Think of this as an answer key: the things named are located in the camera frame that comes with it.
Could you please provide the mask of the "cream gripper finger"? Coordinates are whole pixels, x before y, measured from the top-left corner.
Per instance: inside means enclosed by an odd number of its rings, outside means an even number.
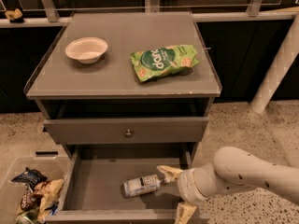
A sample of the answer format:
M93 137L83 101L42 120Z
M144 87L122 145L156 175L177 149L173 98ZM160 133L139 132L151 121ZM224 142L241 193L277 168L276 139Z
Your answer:
M196 205L182 202L178 204L175 224L187 224L195 210Z
M158 171L164 175L164 182L170 183L176 181L180 174L182 173L182 170L179 168L174 168L171 166L166 165L159 165L157 167Z

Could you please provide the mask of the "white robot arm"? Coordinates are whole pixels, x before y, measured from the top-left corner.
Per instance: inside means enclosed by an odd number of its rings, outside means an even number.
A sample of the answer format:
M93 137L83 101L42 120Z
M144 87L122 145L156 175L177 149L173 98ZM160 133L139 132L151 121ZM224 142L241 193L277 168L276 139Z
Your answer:
M202 211L207 224L298 224L298 104L272 103L298 55L299 20L288 32L272 33L274 12L256 35L256 68L237 75L233 87L249 93L242 102L226 92L210 111L192 169L179 184Z

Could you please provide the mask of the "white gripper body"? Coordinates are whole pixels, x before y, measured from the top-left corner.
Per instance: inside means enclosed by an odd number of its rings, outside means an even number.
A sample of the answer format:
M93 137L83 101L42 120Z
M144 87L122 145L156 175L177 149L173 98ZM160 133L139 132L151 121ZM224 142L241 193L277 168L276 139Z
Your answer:
M180 197L186 202L198 205L201 201L205 201L206 197L199 191L195 185L194 179L195 169L184 170L178 177L178 192Z

